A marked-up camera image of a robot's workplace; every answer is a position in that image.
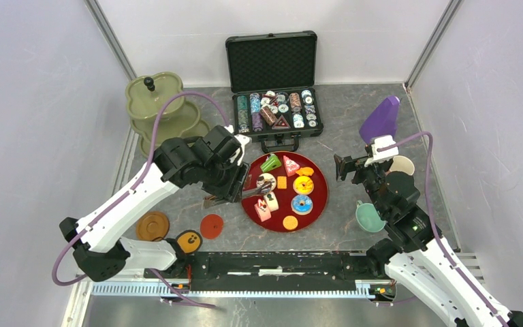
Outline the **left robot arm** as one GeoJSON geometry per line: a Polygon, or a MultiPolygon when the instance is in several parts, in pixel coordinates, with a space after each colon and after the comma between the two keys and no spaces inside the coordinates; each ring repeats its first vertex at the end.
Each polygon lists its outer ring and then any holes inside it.
{"type": "Polygon", "coordinates": [[[122,270],[154,268],[169,277],[187,268],[186,254],[173,239],[133,240],[124,236],[142,215],[188,185],[222,202],[239,202],[250,165],[243,162],[250,137],[216,126],[204,137],[170,138],[153,158],[108,201],[81,219],[67,217],[62,235],[84,275],[105,281],[122,270]]]}

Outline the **white roll cake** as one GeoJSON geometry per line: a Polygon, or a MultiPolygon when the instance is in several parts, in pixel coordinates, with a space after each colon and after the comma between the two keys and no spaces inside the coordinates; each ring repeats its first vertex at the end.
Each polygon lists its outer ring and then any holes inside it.
{"type": "Polygon", "coordinates": [[[266,203],[268,209],[270,210],[270,212],[279,210],[279,202],[273,191],[271,191],[270,193],[267,193],[264,196],[264,200],[265,200],[265,203],[266,203]]]}

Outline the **green triangular cake slice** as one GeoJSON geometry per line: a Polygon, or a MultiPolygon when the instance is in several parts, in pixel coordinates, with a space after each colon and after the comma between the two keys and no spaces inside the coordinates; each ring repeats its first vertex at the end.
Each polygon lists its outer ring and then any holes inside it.
{"type": "Polygon", "coordinates": [[[279,159],[279,157],[276,154],[272,153],[260,165],[260,169],[263,173],[267,173],[267,172],[270,172],[277,168],[280,168],[281,166],[282,166],[282,163],[281,163],[281,160],[279,159]]]}

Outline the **metal tongs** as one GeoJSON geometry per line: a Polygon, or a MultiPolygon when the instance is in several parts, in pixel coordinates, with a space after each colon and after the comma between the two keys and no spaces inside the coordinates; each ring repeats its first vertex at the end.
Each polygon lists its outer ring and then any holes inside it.
{"type": "Polygon", "coordinates": [[[264,196],[271,191],[272,183],[268,181],[254,189],[242,190],[233,200],[225,200],[216,196],[206,196],[202,202],[202,208],[207,209],[220,204],[240,202],[243,199],[252,198],[254,196],[264,196]]]}

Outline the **white chocolate donut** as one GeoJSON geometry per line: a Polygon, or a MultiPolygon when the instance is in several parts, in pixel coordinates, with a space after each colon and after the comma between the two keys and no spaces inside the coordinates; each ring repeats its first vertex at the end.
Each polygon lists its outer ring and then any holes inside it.
{"type": "Polygon", "coordinates": [[[265,195],[274,191],[276,184],[276,178],[273,174],[270,173],[262,173],[256,179],[256,188],[258,190],[258,194],[261,195],[265,195]]]}

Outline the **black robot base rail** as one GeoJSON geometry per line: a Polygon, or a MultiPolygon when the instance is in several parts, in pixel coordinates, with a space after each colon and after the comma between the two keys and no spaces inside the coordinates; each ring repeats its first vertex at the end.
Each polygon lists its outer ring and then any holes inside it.
{"type": "Polygon", "coordinates": [[[184,268],[155,274],[149,269],[95,282],[98,296],[155,296],[163,302],[210,298],[338,298],[385,300],[395,287],[372,272],[364,252],[196,252],[184,268]]]}

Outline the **pink roll cake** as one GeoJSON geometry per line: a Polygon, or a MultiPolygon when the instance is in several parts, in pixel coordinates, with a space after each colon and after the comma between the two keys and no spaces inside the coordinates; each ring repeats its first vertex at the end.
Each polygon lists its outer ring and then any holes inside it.
{"type": "Polygon", "coordinates": [[[265,200],[258,199],[254,205],[254,209],[261,222],[265,222],[271,218],[271,210],[265,200]]]}

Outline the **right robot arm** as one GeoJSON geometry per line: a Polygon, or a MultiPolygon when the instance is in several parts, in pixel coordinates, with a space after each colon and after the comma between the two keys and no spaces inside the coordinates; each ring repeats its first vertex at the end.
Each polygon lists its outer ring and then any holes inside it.
{"type": "Polygon", "coordinates": [[[366,157],[334,156],[336,178],[350,172],[363,185],[388,238],[366,252],[366,269],[375,278],[404,285],[446,326],[523,326],[523,312],[497,301],[449,246],[440,229],[417,205],[414,178],[389,170],[391,163],[366,164],[366,157]]]}

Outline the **pink triangular cake slice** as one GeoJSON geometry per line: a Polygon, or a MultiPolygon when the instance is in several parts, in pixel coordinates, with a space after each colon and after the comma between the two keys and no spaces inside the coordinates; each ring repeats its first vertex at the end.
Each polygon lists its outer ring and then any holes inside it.
{"type": "Polygon", "coordinates": [[[286,155],[283,156],[283,165],[285,168],[286,176],[288,177],[294,176],[296,172],[300,169],[300,165],[286,155]]]}

